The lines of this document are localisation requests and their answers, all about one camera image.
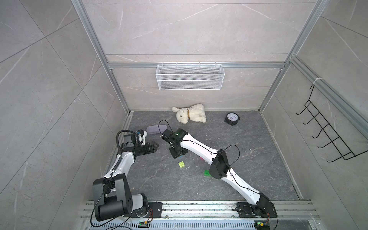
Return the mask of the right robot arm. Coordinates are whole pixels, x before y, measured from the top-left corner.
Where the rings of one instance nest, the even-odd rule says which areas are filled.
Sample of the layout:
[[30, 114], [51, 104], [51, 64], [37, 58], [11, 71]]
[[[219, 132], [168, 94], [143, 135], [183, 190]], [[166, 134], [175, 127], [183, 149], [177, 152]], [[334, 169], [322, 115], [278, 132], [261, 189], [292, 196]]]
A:
[[276, 208], [270, 199], [251, 187], [233, 170], [225, 149], [210, 148], [180, 128], [175, 132], [164, 131], [162, 139], [170, 144], [170, 153], [173, 158], [185, 155], [189, 151], [196, 154], [210, 165], [209, 174], [213, 178], [226, 182], [245, 198], [245, 202], [236, 204], [235, 211], [238, 212], [239, 217], [278, 217]]

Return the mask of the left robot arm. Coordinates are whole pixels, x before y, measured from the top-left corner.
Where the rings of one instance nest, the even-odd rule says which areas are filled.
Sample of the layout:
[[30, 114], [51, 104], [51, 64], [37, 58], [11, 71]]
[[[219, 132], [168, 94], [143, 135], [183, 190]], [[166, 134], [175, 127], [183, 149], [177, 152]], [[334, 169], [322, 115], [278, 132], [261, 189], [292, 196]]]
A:
[[139, 217], [151, 214], [145, 194], [132, 195], [126, 177], [138, 156], [155, 153], [158, 147], [156, 142], [140, 145], [123, 143], [118, 147], [117, 159], [112, 168], [104, 177], [93, 182], [93, 213], [97, 221], [128, 214]]

